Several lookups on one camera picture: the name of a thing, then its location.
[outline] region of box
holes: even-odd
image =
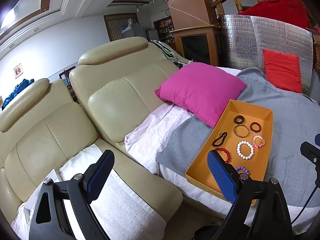
[[[233,119],[237,115],[242,115],[245,118],[245,121],[242,124],[244,124],[249,129],[252,122],[259,123],[262,128],[261,131],[258,133],[250,131],[249,136],[247,136],[246,138],[239,138],[233,132],[233,128],[236,126],[236,124],[233,122]],[[250,177],[253,180],[263,181],[271,150],[272,129],[273,112],[271,109],[240,101],[230,100],[208,140],[202,147],[201,151],[199,152],[198,156],[193,161],[189,169],[186,171],[187,181],[195,185],[196,187],[209,192],[212,195],[224,199],[207,164],[207,155],[209,151],[217,148],[212,146],[212,143],[215,139],[220,137],[219,134],[223,132],[227,132],[228,134],[224,140],[224,143],[219,147],[225,148],[230,152],[231,161],[229,162],[229,164],[231,164],[235,168],[238,166],[245,166],[250,171]],[[247,134],[247,131],[244,127],[238,127],[237,132],[241,135]],[[254,149],[254,155],[250,160],[244,160],[240,158],[240,156],[238,156],[237,154],[237,144],[240,141],[249,141],[250,144],[252,144],[253,137],[256,134],[261,135],[265,139],[266,145],[261,147],[260,149]],[[248,156],[250,154],[250,148],[242,146],[241,152],[244,155]],[[224,152],[218,151],[218,153],[224,160],[227,160],[227,155]]]
[[[56,173],[56,171],[54,169],[52,169],[52,171],[50,171],[50,173],[45,176],[43,179],[45,178],[51,178],[53,180],[53,182],[59,182],[62,181],[61,177],[59,174]],[[29,223],[30,221],[30,210],[32,209],[32,207],[36,204],[37,199],[38,199],[38,195],[40,192],[40,189],[42,187],[43,182],[40,183],[40,185],[36,188],[36,190],[31,194],[31,196],[29,197],[29,199],[27,200],[27,202],[24,204],[23,206],[23,210],[24,210],[24,215],[26,217],[26,221],[27,223]]]

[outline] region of gray blanket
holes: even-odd
[[[315,145],[315,135],[320,133],[319,105],[306,95],[276,88],[258,68],[245,69],[237,77],[248,85],[237,100],[273,110],[272,146],[264,180],[277,178],[287,204],[303,206],[315,187],[316,171],[300,154],[300,145],[304,141]],[[172,132],[157,162],[185,176],[211,132],[211,127],[191,117]],[[308,204],[316,206],[320,206],[320,190]]]

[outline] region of bangle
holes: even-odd
[[[258,125],[258,127],[259,127],[258,130],[255,130],[255,129],[252,128],[252,126],[253,126],[254,124],[255,124],[255,125]],[[261,131],[261,125],[258,124],[257,122],[253,122],[253,123],[250,124],[250,129],[251,129],[251,131],[253,131],[253,132],[260,132],[260,131]]]
[[[217,139],[215,139],[215,140],[213,141],[212,146],[215,146],[215,147],[221,146],[221,145],[223,144],[225,138],[227,137],[227,134],[228,134],[227,132],[221,133],[221,134],[220,134],[220,137],[217,138]],[[221,138],[222,138],[221,143],[215,144],[215,143],[216,143],[217,141],[219,141]]]
[[[244,173],[246,173],[247,175],[250,176],[250,171],[248,169],[246,169],[246,167],[244,167],[244,166],[236,167],[235,170],[236,171],[241,171],[242,170],[242,171],[244,171]]]
[[[248,134],[247,134],[247,135],[245,135],[245,136],[239,135],[239,134],[236,132],[236,128],[238,128],[238,127],[240,127],[240,126],[247,129],[247,131],[248,131]],[[250,134],[249,128],[246,127],[244,124],[238,124],[238,125],[236,125],[236,126],[233,128],[233,132],[235,133],[236,136],[238,136],[238,137],[240,137],[240,138],[246,138],[246,137]]]
[[[261,139],[261,140],[263,141],[263,143],[260,144],[260,145],[256,145],[256,138]],[[261,148],[261,147],[263,147],[263,146],[266,145],[266,141],[262,138],[262,136],[260,136],[260,135],[255,135],[255,136],[253,137],[252,144],[253,144],[253,146],[254,146],[256,149],[259,149],[259,148]]]
[[[237,115],[234,119],[233,122],[236,124],[242,124],[244,122],[244,117],[242,115]]]
[[[241,147],[242,144],[247,145],[247,146],[250,147],[251,153],[249,154],[249,156],[244,156],[244,155],[241,153],[240,147]],[[238,153],[238,155],[239,155],[242,159],[244,159],[244,160],[249,160],[249,159],[252,158],[252,156],[253,156],[253,154],[254,154],[253,146],[252,146],[249,142],[247,142],[247,141],[241,141],[241,142],[239,142],[238,145],[237,145],[237,153]]]
[[[225,163],[229,163],[230,162],[230,160],[231,160],[231,155],[230,155],[230,152],[228,152],[228,150],[227,149],[225,149],[225,148],[215,148],[215,150],[216,151],[223,151],[223,152],[225,152],[226,154],[227,154],[227,160],[225,161]]]

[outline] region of bolt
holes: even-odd
[[[73,178],[74,178],[75,180],[80,180],[80,179],[82,179],[82,174],[81,174],[81,173],[78,173],[78,174],[74,175]]]
[[[240,174],[240,179],[243,179],[243,180],[247,180],[249,178],[249,176],[245,173],[241,173]]]
[[[45,185],[47,185],[47,186],[51,185],[52,182],[53,182],[53,181],[52,181],[52,179],[50,179],[50,178],[45,178],[45,179],[43,180],[43,183],[44,183]]]
[[[278,184],[278,180],[276,178],[271,178],[271,183],[272,184]]]

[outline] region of curtain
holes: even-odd
[[[121,27],[128,26],[130,18],[134,23],[139,23],[136,13],[119,13],[104,16],[110,41],[123,39]]]

